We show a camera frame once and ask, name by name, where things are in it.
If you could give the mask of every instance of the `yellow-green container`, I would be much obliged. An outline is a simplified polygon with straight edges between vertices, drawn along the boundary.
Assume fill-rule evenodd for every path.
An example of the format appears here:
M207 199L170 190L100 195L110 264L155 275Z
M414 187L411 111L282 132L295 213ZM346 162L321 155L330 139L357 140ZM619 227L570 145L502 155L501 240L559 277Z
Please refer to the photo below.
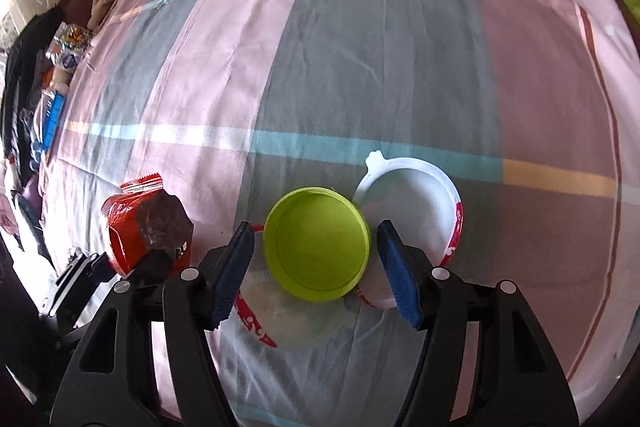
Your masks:
M350 292L369 260L370 234L351 201L322 187L284 196L262 235L273 278L300 299L328 301Z

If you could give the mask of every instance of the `red snack package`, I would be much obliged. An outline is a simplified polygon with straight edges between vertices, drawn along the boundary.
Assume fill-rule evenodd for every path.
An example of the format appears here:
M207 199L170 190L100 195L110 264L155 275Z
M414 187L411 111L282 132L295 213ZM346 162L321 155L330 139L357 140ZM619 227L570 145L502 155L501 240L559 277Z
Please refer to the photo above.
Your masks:
M193 223L176 196L164 190L160 174L122 184L123 194L107 198L102 215L107 219L111 266L122 276L151 250L175 255L176 273L190 265Z

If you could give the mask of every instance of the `striped fabric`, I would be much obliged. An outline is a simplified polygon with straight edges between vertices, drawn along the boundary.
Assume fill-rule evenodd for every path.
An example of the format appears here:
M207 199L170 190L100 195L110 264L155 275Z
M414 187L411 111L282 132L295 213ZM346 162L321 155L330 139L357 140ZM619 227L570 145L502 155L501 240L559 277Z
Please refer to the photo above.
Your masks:
M157 171L199 256L294 188L353 196L372 150L422 158L465 205L452 269L522 288L584 415L640 302L639 108L613 0L118 0L46 168L46 239L59 269L70 243L102 251L104 199ZM347 304L354 327L318 349L235 315L211 336L246 425L392 425L422 337Z

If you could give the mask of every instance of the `white lid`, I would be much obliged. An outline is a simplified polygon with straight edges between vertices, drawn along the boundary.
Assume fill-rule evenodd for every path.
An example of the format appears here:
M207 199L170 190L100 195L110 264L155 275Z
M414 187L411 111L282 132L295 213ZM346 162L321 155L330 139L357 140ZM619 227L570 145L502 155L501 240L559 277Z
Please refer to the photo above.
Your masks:
M396 305L378 255L378 225L390 219L402 242L420 248L433 266L446 264L462 228L462 203L455 185L435 165L416 158L386 160L380 151L369 153L366 176L353 196L372 235L367 269L358 293L378 308Z

